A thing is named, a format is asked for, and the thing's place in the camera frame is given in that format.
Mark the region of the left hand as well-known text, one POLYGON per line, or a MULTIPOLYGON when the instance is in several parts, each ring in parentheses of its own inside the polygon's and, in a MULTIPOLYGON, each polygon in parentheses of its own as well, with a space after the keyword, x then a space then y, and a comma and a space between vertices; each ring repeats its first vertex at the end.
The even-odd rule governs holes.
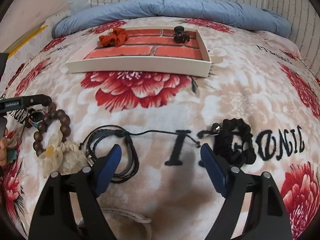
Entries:
POLYGON ((4 135, 0 139, 0 165, 5 166, 7 164, 7 135, 8 135, 8 129, 5 128, 4 135))

